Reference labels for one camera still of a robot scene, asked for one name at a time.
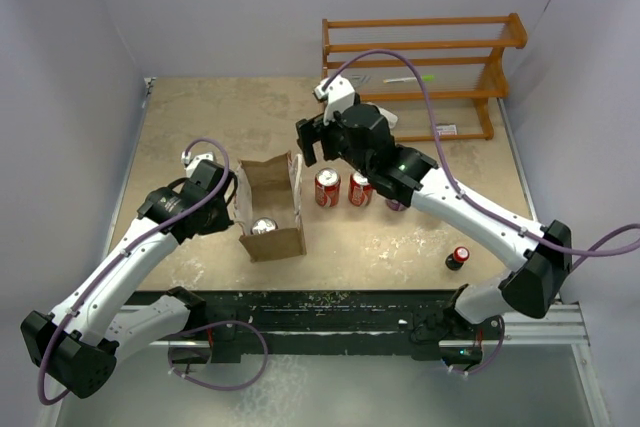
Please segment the red cola can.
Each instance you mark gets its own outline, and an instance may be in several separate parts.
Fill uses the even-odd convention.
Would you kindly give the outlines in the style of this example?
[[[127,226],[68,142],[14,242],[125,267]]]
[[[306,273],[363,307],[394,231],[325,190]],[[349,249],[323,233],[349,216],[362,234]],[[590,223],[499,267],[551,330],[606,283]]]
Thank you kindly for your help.
[[[339,203],[341,177],[333,168],[322,168],[314,180],[316,203],[324,208],[335,207]]]
[[[356,207],[366,207],[370,204],[373,188],[368,179],[361,173],[354,171],[350,175],[348,199]]]

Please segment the purple Fanta can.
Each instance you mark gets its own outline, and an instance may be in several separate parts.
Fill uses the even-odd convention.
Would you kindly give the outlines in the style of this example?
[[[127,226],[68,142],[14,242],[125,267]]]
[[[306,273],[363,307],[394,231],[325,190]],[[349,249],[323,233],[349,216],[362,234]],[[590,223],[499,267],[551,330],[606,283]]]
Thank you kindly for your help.
[[[391,199],[387,199],[386,200],[386,205],[394,211],[403,211],[406,209],[406,206],[404,206],[402,203],[400,203],[397,200],[391,200]]]
[[[278,229],[277,222],[269,217],[261,217],[254,221],[251,227],[252,235],[262,235],[269,232],[273,232]]]

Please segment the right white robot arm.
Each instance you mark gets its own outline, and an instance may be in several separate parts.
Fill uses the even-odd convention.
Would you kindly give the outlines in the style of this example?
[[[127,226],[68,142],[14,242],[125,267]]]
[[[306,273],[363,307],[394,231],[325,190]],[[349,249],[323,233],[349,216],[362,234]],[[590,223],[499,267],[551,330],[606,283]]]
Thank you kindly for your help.
[[[480,206],[474,209],[454,191],[443,166],[395,141],[387,119],[372,104],[349,107],[330,122],[322,115],[302,119],[296,132],[306,165],[316,163],[319,143],[325,160],[344,160],[381,196],[445,221],[504,264],[496,277],[456,291],[444,316],[452,336],[467,338],[480,323],[506,312],[534,319],[547,314],[571,267],[569,256],[554,249],[571,243],[565,224],[524,220],[511,229],[490,215],[514,219],[515,214],[477,193],[471,195]]]

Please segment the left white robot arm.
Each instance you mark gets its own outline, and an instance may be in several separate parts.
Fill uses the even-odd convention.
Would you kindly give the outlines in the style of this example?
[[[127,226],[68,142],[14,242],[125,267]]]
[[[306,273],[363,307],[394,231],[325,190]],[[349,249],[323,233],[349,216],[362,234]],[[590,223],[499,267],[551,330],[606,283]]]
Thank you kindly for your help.
[[[94,272],[49,313],[30,312],[20,325],[38,379],[53,378],[67,393],[95,394],[118,363],[154,340],[178,333],[202,334],[204,302],[183,288],[125,319],[121,307],[147,275],[185,241],[232,225],[228,192],[236,175],[204,154],[189,161],[186,175],[151,191],[113,250]]]

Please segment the white stapler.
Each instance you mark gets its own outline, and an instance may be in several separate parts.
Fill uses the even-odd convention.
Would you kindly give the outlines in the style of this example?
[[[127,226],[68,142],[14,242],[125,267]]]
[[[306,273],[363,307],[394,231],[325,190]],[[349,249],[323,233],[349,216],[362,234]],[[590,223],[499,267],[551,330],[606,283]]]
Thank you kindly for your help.
[[[398,123],[398,117],[394,113],[382,107],[379,107],[378,110],[379,110],[379,113],[387,120],[389,128],[393,130]]]

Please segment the small red label card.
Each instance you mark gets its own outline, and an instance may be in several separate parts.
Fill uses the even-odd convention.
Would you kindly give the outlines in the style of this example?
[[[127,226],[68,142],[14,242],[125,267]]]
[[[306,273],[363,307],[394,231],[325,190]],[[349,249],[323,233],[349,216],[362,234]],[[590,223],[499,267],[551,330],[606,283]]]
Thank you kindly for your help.
[[[455,124],[438,124],[436,130],[439,136],[456,136],[458,134]]]

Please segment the orange wooden shelf rack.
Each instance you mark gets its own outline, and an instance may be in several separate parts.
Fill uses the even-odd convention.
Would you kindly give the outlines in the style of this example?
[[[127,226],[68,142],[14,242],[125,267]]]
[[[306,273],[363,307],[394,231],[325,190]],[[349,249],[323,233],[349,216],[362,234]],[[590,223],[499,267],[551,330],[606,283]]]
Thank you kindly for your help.
[[[322,22],[322,77],[349,68],[351,80],[363,101],[378,104],[402,117],[399,138],[403,142],[432,140],[431,128],[409,107],[422,98],[417,82],[383,84],[396,77],[414,77],[400,60],[386,55],[393,50],[408,58],[425,82],[432,101],[457,111],[442,116],[441,124],[455,124],[450,140],[490,140],[494,136],[490,104],[503,99],[509,84],[503,56],[522,49],[528,33],[520,16],[439,17],[414,19],[328,20]]]

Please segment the dark bottle with red cap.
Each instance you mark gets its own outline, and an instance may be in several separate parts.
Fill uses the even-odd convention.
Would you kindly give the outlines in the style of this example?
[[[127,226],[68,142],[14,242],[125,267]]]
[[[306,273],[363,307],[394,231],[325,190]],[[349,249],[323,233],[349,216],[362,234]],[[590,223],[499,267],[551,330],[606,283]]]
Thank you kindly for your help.
[[[469,258],[469,250],[464,246],[458,246],[447,256],[445,265],[449,270],[458,271],[464,266]]]

